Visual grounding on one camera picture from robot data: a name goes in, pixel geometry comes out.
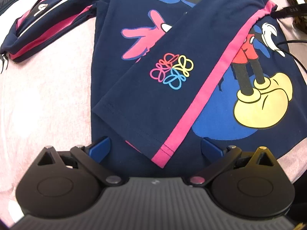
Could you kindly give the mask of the navy cartoon print shirt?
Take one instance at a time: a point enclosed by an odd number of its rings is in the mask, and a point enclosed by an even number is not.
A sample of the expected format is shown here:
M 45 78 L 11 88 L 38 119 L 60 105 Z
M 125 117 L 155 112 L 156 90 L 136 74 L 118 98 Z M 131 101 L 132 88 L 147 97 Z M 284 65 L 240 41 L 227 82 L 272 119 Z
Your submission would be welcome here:
M 126 176 L 190 176 L 221 149 L 306 138 L 306 83 L 271 0 L 38 0 L 17 18 L 1 58 L 21 62 L 96 19 L 91 128 L 110 137 L 101 164 Z

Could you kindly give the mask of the pink bed sheet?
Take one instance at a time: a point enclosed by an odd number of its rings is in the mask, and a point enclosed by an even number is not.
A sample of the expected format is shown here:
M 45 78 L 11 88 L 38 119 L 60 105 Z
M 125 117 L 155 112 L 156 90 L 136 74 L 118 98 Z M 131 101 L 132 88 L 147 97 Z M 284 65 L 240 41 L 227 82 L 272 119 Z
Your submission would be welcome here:
M 291 14 L 290 8 L 277 10 L 275 6 L 272 16 L 277 22 Z M 98 200 L 105 200 L 103 190 L 137 177 L 182 177 L 207 183 L 208 169 L 221 166 L 232 152 L 243 151 L 230 145 L 224 157 L 190 176 L 126 176 L 91 159 L 84 148 L 93 143 L 95 26 L 96 19 L 89 18 L 24 61 L 1 58 L 1 82 L 8 84 L 1 88 L 1 222 L 6 226 L 31 213 L 51 222 L 53 229 L 140 227 L 140 220 L 129 216 L 145 215 L 142 203 L 152 197 L 149 192 L 139 192 L 123 202 L 107 199 L 111 208 L 101 209 L 96 222 L 76 222 L 75 218 Z M 301 62 L 306 55 L 291 54 L 291 42 L 286 38 L 277 46 L 293 57 L 305 81 Z

